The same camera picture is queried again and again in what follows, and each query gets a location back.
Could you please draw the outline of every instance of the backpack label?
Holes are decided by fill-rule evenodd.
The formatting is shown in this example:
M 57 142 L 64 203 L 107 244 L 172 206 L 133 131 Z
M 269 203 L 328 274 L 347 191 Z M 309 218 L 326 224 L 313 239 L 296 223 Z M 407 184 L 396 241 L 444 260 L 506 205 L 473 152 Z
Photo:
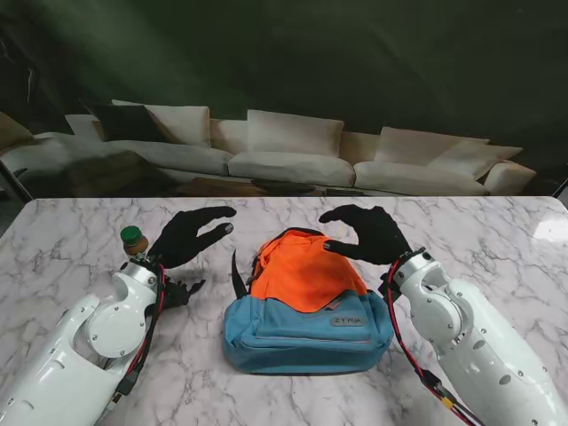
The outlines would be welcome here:
M 334 327 L 363 327 L 367 319 L 363 317 L 332 317 L 329 324 Z

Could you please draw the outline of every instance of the orange fabric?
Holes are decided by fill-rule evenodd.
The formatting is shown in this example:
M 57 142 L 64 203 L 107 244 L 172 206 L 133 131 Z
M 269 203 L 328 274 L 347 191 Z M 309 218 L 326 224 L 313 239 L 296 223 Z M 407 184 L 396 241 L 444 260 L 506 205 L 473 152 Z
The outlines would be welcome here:
M 261 247 L 250 294 L 258 299 L 274 298 L 300 312 L 316 312 L 345 290 L 359 296 L 367 286 L 346 257 L 323 249 L 329 240 L 297 230 Z

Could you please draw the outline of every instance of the white marble surface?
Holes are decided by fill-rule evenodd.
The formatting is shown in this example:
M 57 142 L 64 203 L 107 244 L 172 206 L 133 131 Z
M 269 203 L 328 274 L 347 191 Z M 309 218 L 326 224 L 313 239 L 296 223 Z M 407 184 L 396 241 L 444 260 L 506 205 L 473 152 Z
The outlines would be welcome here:
M 538 352 L 568 401 L 568 212 L 551 198 L 302 198 L 43 200 L 28 204 L 0 240 L 0 393 L 74 301 L 105 296 L 124 262 L 119 231 L 138 225 L 151 241 L 181 209 L 228 204 L 234 232 L 170 272 L 205 287 L 165 312 L 141 380 L 106 425 L 459 424 L 419 383 L 394 343 L 372 370 L 339 376 L 253 376 L 222 349 L 222 318 L 234 300 L 230 256 L 243 276 L 258 247 L 284 228 L 319 229 L 355 241 L 347 226 L 318 217 L 355 202 L 394 214 L 417 248 L 452 276 L 479 285 Z M 354 262 L 370 288 L 384 268 Z M 423 367 L 441 374 L 402 299 L 402 334 Z

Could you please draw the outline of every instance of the green bottle cap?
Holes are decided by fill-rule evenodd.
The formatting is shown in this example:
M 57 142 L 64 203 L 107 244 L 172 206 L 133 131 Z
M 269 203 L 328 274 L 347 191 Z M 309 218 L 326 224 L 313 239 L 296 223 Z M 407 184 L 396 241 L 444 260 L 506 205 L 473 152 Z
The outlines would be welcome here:
M 127 246 L 136 246 L 142 237 L 142 231 L 137 226 L 127 226 L 121 231 L 121 240 Z

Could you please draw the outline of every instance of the dark backdrop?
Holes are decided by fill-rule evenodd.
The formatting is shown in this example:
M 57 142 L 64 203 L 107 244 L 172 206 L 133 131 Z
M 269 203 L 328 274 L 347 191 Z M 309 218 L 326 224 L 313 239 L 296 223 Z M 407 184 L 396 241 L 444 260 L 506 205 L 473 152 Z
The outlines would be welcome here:
M 568 161 L 565 0 L 18 0 L 4 12 L 46 41 L 29 55 L 63 112 L 78 97 L 208 105 L 216 118 L 259 108 L 489 137 L 542 172 Z

